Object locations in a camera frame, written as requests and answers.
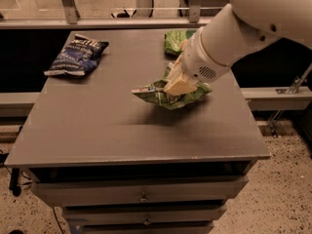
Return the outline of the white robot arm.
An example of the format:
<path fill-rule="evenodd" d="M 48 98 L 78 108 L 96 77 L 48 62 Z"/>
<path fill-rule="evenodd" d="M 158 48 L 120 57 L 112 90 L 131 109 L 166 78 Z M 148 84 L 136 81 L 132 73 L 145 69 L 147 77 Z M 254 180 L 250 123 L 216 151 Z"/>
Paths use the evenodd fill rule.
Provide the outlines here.
<path fill-rule="evenodd" d="M 281 38 L 312 49 L 312 0 L 229 0 L 187 40 L 164 92 L 192 93 L 198 82 L 217 80 L 237 60 Z"/>

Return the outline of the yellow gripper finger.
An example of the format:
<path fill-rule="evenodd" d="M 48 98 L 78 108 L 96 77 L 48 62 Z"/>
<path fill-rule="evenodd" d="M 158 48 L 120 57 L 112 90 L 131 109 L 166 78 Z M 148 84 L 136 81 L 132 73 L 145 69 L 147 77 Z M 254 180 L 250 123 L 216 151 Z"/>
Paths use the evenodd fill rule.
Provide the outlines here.
<path fill-rule="evenodd" d="M 198 80 L 189 77 L 184 72 L 171 72 L 167 80 L 164 92 L 171 96 L 192 93 L 197 89 Z"/>
<path fill-rule="evenodd" d="M 179 55 L 176 61 L 170 65 L 171 70 L 167 76 L 169 82 L 177 81 L 182 77 L 183 71 L 181 68 L 181 60 L 182 55 Z"/>

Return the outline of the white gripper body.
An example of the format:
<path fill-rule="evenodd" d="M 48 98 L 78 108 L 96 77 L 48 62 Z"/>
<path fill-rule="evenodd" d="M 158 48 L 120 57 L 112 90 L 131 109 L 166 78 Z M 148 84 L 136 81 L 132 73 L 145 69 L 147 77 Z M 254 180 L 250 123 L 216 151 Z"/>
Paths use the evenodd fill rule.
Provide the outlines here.
<path fill-rule="evenodd" d="M 192 79 L 211 83 L 226 74 L 230 67 L 213 60 L 204 48 L 200 27 L 186 42 L 181 53 L 181 69 Z"/>

